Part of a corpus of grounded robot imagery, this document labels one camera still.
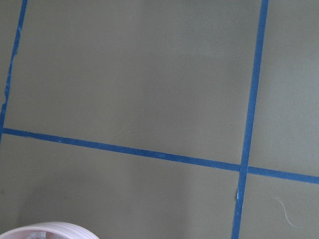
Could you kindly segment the pink bowl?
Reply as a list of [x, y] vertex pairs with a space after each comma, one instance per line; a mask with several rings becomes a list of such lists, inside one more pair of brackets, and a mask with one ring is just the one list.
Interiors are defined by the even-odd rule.
[[66, 222], [46, 222], [16, 228], [1, 234], [1, 239], [98, 239], [91, 231]]

